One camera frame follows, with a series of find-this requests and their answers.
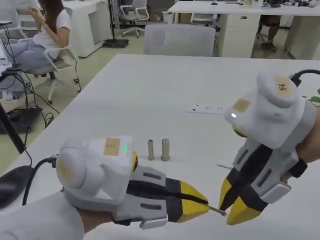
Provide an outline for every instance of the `white sleeve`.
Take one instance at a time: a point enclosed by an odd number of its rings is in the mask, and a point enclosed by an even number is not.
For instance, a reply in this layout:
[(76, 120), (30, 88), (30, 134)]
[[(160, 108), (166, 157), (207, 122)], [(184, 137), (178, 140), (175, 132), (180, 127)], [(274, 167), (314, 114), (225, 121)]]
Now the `white sleeve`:
[(66, 10), (62, 10), (56, 18), (56, 30), (67, 28), (71, 30), (71, 19)]
[(62, 192), (0, 215), (1, 240), (83, 240), (77, 209)]

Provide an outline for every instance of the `power outlet strip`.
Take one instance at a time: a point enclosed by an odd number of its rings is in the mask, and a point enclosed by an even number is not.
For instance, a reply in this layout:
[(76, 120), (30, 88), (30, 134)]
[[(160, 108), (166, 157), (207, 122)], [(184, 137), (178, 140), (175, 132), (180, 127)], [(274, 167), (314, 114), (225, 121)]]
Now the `power outlet strip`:
[(197, 113), (197, 114), (217, 114), (223, 115), (225, 110), (222, 107), (211, 106), (211, 105), (200, 105), (195, 104), (190, 106), (185, 112), (187, 113)]

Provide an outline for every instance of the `wearable gripper device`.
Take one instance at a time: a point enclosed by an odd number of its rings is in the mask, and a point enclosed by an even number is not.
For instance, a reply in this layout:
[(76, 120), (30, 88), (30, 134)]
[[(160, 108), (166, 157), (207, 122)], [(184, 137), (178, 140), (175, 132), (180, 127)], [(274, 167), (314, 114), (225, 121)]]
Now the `wearable gripper device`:
[[(234, 131), (246, 138), (224, 179), (219, 209), (231, 207), (228, 225), (256, 218), (291, 187), (285, 174), (300, 177), (307, 168), (296, 146), (315, 124), (316, 107), (298, 93), (299, 76), (257, 76), (257, 87), (225, 112)], [(141, 221), (142, 229), (182, 223), (209, 211), (208, 200), (186, 182), (140, 166), (130, 136), (108, 137), (84, 145), (68, 139), (56, 160), (65, 197), (85, 210), (111, 212), (114, 222)]]
[(299, 95), (300, 82), (260, 73), (257, 88), (225, 112), (234, 131), (246, 138), (220, 191), (219, 209), (231, 207), (228, 225), (259, 216), (291, 190), (282, 181), (285, 174), (299, 178), (306, 170), (296, 146), (313, 128), (317, 109)]
[(182, 223), (209, 211), (208, 200), (184, 181), (140, 166), (130, 136), (84, 145), (68, 139), (56, 160), (65, 197), (76, 207), (111, 212), (116, 224), (141, 221), (140, 228)]

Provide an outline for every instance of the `label sticker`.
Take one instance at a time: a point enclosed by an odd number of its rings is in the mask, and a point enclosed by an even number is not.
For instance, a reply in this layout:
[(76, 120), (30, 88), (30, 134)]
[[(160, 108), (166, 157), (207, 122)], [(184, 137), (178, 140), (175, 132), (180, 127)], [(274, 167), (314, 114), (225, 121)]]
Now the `label sticker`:
[(119, 156), (120, 138), (107, 138), (104, 144), (103, 155), (105, 156)]
[(67, 184), (72, 183), (75, 174), (61, 157), (56, 160), (56, 170)]
[(284, 76), (275, 76), (274, 79), (276, 82), (276, 94), (281, 97), (290, 97), (290, 79)]
[(244, 113), (248, 109), (250, 104), (251, 104), (250, 101), (239, 98), (232, 108), (238, 111), (239, 113)]

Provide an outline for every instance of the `person's legs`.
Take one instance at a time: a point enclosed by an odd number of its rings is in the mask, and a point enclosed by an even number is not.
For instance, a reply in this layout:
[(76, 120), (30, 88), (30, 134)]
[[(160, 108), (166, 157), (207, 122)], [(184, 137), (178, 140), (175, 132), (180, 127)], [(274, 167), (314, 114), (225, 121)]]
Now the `person's legs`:
[[(12, 50), (15, 51), (15, 61), (17, 64), (20, 64), (19, 67), (23, 72), (50, 64), (44, 55), (46, 49), (33, 42), (30, 42), (23, 52), (18, 51), (17, 47), (12, 48)], [(10, 76), (2, 81), (0, 83), (0, 90), (3, 91), (1, 104), (6, 112), (24, 106), (26, 100), (25, 86), (15, 77)]]
[(270, 15), (268, 16), (265, 23), (266, 26), (269, 26), (269, 32), (268, 32), (268, 41), (265, 43), (264, 47), (267, 50), (270, 50), (273, 52), (277, 50), (273, 42), (280, 28), (280, 20), (281, 20), (281, 16)]
[(17, 61), (17, 56), (25, 52), (29, 45), (30, 41), (23, 41), (15, 44), (7, 44), (6, 55), (10, 63), (14, 64), (14, 59)]

